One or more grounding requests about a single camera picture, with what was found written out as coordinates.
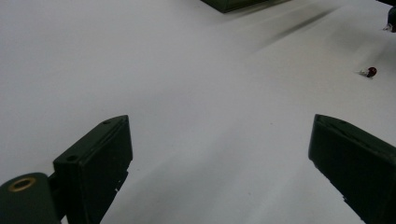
black object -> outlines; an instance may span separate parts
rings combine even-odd
[[[229,12],[240,7],[247,7],[267,0],[202,0],[220,12]]]
[[[100,223],[133,159],[128,116],[101,122],[54,162],[50,177],[21,175],[0,187],[0,223]]]
[[[389,10],[388,13],[388,25],[392,28],[390,31],[396,33],[396,7]]]
[[[382,2],[393,7],[396,6],[396,0],[378,0],[378,2]]]
[[[343,120],[316,115],[309,159],[368,224],[396,223],[396,148]]]

